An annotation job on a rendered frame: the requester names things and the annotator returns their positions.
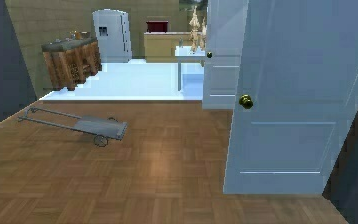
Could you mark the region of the beige tall statue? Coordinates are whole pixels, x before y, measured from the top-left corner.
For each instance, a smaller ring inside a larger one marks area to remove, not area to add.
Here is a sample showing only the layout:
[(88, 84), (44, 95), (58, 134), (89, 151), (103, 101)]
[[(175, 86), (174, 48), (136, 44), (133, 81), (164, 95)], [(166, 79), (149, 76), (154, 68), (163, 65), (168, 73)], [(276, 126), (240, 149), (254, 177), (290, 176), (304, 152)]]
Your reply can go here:
[(196, 6), (193, 7), (192, 18), (189, 22), (189, 25), (191, 26), (189, 40), (192, 42), (190, 50), (192, 53), (195, 53), (197, 50), (197, 47), (198, 47), (198, 45), (197, 45), (198, 30), (200, 28), (200, 23), (199, 23), (198, 16), (197, 16), (197, 7)]

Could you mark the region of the white panelled room door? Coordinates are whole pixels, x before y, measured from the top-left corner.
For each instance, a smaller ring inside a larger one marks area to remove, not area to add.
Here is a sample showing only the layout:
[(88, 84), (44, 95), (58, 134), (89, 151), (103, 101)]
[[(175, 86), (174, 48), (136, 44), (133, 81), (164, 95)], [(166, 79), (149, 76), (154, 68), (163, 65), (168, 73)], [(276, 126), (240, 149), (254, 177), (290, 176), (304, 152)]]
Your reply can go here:
[(357, 110), (358, 0), (250, 0), (224, 193), (322, 193)]
[(208, 0), (203, 109), (233, 109), (249, 0)]

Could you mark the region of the dark red box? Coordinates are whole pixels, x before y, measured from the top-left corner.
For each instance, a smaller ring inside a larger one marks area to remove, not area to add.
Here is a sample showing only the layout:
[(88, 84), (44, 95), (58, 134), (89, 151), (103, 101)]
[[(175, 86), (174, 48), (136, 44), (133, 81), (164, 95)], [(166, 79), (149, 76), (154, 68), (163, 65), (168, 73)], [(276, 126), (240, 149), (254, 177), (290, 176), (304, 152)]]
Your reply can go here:
[(147, 24), (147, 31), (149, 33), (168, 31), (167, 21), (147, 21), (146, 24)]

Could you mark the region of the white table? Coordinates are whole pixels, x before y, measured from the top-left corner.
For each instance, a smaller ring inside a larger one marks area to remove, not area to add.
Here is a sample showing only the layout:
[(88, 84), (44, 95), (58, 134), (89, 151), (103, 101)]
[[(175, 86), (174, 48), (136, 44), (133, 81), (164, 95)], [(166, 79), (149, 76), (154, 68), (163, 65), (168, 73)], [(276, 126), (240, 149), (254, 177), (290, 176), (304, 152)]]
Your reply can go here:
[(182, 90), (182, 62), (183, 61), (201, 61), (205, 58), (204, 50), (197, 48), (195, 51), (191, 50), (190, 46), (177, 46), (175, 48), (175, 58), (177, 59), (177, 90)]

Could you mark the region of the grey hand truck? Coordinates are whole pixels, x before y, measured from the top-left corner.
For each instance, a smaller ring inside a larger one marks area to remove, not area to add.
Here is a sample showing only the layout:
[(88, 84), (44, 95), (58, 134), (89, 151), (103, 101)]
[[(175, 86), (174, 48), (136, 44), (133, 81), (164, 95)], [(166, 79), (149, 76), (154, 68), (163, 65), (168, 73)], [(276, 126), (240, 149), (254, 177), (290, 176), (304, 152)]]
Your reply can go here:
[[(29, 116), (29, 113), (35, 113), (37, 111), (43, 111), (51, 114), (74, 118), (76, 119), (76, 122), (73, 126), (66, 126), (58, 123), (34, 119)], [(24, 114), (18, 117), (19, 122), (24, 120), (53, 127), (64, 128), (81, 133), (91, 134), (94, 136), (93, 142), (97, 147), (106, 147), (110, 139), (121, 141), (128, 127), (127, 122), (120, 122), (114, 117), (103, 119), (88, 115), (78, 116), (74, 114), (68, 114), (39, 107), (30, 107), (26, 109), (24, 111)]]

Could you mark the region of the white fridge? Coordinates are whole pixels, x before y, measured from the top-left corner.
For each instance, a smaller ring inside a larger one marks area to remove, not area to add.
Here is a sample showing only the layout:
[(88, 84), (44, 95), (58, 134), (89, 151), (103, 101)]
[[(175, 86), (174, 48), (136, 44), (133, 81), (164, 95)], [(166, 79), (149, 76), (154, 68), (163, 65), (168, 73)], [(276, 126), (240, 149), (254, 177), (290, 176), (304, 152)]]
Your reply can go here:
[(132, 59), (128, 13), (103, 9), (92, 13), (103, 63), (128, 63)]

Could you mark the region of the window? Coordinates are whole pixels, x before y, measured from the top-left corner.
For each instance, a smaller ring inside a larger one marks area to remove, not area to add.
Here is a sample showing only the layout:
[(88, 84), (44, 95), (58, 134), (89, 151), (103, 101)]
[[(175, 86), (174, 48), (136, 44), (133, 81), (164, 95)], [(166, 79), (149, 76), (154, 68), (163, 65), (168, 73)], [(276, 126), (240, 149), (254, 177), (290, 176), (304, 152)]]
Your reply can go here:
[(208, 6), (208, 0), (179, 0), (180, 11), (204, 10)]

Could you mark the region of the brown wooden kitchen cabinet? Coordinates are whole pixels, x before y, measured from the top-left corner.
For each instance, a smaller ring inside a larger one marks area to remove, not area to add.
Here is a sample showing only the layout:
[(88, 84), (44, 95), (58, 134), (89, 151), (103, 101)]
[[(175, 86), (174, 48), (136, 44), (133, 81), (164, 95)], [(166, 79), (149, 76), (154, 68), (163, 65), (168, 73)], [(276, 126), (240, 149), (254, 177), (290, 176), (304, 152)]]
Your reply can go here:
[(48, 43), (41, 48), (53, 90), (74, 91), (102, 70), (96, 38)]

